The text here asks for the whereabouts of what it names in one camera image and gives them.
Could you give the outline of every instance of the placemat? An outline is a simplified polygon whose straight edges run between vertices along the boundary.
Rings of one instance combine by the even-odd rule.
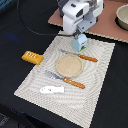
[[[55,63],[64,53],[58,49],[78,53],[72,47],[72,39],[73,37],[55,37],[43,54],[44,60],[40,65],[33,67],[14,95],[62,116],[81,127],[89,128],[115,44],[88,38],[87,47],[79,53],[95,57],[98,62],[82,60],[84,63],[83,72],[78,77],[72,78],[72,80],[86,86],[85,89],[81,89],[44,75],[45,70],[59,75],[56,72]],[[46,85],[64,86],[65,92],[62,94],[40,93],[40,88]]]
[[[128,31],[118,26],[116,18],[117,9],[126,4],[128,4],[127,0],[104,0],[105,7],[98,16],[98,22],[90,30],[86,30],[85,33],[128,43]],[[48,23],[63,26],[59,9],[49,18]]]

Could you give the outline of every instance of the fork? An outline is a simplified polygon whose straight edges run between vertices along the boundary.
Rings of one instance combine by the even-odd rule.
[[[54,74],[54,73],[52,73],[50,71],[47,71],[47,70],[45,71],[45,75],[47,75],[48,77],[50,77],[52,79],[60,79],[60,80],[63,80],[66,83],[69,83],[71,85],[74,85],[74,86],[79,87],[79,88],[82,88],[82,89],[85,88],[85,85],[83,85],[81,83],[75,82],[75,81],[70,80],[68,78],[61,78],[58,75],[56,75],[56,74]]]

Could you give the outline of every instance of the plate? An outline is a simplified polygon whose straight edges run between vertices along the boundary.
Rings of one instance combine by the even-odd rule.
[[[56,69],[57,72],[63,77],[76,77],[83,71],[83,62],[76,55],[66,54],[57,60]]]

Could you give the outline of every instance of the table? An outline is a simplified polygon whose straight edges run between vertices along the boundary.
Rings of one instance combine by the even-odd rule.
[[[32,30],[57,34],[61,27],[48,24],[57,9],[55,0],[22,0],[21,15]],[[88,38],[115,43],[97,107],[90,128],[128,127],[128,44],[94,35]],[[76,124],[14,96],[14,92],[32,70],[33,64],[21,56],[30,50],[43,54],[54,36],[39,36],[20,22],[16,2],[0,12],[0,104],[24,112],[54,128],[80,128]]]

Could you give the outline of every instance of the knife handle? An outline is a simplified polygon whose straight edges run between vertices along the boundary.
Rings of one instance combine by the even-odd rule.
[[[85,59],[85,60],[89,60],[89,61],[93,61],[93,62],[98,61],[96,58],[92,58],[92,57],[89,57],[89,56],[84,56],[84,55],[81,55],[81,54],[79,54],[78,56],[82,59]]]
[[[67,79],[67,78],[64,78],[64,82],[69,83],[69,84],[71,84],[71,85],[74,85],[74,86],[76,86],[76,87],[82,88],[82,89],[85,88],[85,85],[83,85],[83,84],[81,84],[81,83],[78,83],[78,82],[75,82],[75,81],[72,81],[72,80]]]

